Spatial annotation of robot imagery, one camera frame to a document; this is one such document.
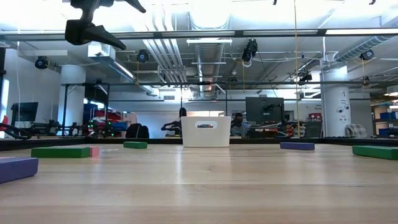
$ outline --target pink block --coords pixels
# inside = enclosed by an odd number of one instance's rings
[[[91,146],[90,147],[90,156],[97,157],[100,155],[100,147],[99,146]]]

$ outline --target wooden table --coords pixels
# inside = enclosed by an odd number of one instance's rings
[[[398,162],[348,146],[102,148],[1,184],[0,223],[398,223]]]

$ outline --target purple block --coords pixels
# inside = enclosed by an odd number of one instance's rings
[[[30,157],[0,157],[0,184],[36,175],[39,160]]]
[[[315,150],[314,143],[305,143],[305,142],[281,142],[280,144],[281,149],[295,149],[295,150]]]

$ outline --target white pillar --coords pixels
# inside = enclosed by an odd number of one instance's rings
[[[340,63],[326,67],[321,61],[321,82],[348,81],[347,65]],[[345,127],[351,124],[348,85],[321,85],[323,135],[345,136]]]
[[[61,70],[61,84],[83,83],[86,82],[86,70],[77,65],[63,65]],[[85,98],[85,87],[69,86],[70,91],[67,98],[67,112],[65,125],[70,126],[73,122],[83,123],[83,101]],[[58,104],[58,122],[63,122],[63,104],[65,99],[65,87],[60,88],[60,98]]]

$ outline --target green block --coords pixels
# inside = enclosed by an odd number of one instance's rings
[[[353,146],[353,154],[380,159],[398,160],[398,147],[384,146]]]
[[[37,158],[84,158],[90,157],[89,147],[37,147],[33,148],[31,157]]]
[[[148,148],[148,143],[146,142],[124,142],[123,147],[130,149],[146,149]]]

